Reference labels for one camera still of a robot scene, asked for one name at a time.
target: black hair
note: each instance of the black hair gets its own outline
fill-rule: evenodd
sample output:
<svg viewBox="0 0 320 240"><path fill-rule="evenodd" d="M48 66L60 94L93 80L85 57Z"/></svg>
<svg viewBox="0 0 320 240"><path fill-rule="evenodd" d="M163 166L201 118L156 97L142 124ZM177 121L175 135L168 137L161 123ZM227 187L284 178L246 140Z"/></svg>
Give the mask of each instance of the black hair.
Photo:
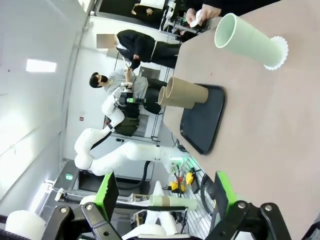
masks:
<svg viewBox="0 0 320 240"><path fill-rule="evenodd" d="M94 73L91 75L90 81L89 81L90 86L93 87L93 88L95 88L95 89L102 87L102 86L99 86L99 82L98 82L99 79L98 79L98 77L96 76L97 74L99 74L99 73L94 72Z"/></svg>

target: black face mask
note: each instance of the black face mask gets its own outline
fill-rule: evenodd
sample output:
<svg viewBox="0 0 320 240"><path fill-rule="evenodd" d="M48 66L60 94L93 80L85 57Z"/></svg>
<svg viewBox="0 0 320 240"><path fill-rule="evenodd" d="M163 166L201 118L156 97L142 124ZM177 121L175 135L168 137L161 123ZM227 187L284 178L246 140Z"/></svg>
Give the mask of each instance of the black face mask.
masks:
<svg viewBox="0 0 320 240"><path fill-rule="evenodd" d="M108 78L104 75L101 75L101 83L106 83L108 82Z"/></svg>

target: black tray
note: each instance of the black tray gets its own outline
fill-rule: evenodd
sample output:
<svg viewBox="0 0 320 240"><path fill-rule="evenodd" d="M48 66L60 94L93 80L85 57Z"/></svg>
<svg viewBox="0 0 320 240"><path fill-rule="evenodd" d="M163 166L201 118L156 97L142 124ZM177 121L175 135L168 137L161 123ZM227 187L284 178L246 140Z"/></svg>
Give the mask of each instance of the black tray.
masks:
<svg viewBox="0 0 320 240"><path fill-rule="evenodd" d="M225 107L225 91L221 86L198 84L208 89L205 103L196 103L192 109L184 109L180 122L181 135L201 155L213 149Z"/></svg>

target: green cup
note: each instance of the green cup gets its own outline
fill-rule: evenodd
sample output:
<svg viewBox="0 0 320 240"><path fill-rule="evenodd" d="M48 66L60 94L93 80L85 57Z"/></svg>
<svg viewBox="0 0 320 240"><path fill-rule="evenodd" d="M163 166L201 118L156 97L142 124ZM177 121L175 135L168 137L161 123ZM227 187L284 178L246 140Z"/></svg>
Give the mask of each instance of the green cup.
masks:
<svg viewBox="0 0 320 240"><path fill-rule="evenodd" d="M247 56L268 67L280 63L283 53L277 43L233 13L225 15L215 31L217 48Z"/></svg>

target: bolt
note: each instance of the bolt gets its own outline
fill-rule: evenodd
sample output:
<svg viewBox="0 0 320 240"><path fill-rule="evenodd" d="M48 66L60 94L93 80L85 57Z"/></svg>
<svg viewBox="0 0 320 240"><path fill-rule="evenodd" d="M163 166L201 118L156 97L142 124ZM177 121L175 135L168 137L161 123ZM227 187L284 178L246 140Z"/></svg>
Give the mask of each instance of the bolt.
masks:
<svg viewBox="0 0 320 240"><path fill-rule="evenodd" d="M240 202L238 204L238 207L241 208L241 209L244 209L246 207L246 205L243 202Z"/></svg>
<svg viewBox="0 0 320 240"><path fill-rule="evenodd" d="M267 211L271 211L271 210L272 210L272 207L271 207L270 205L267 205L267 206L265 206L264 208L265 208L265 210L267 210Z"/></svg>

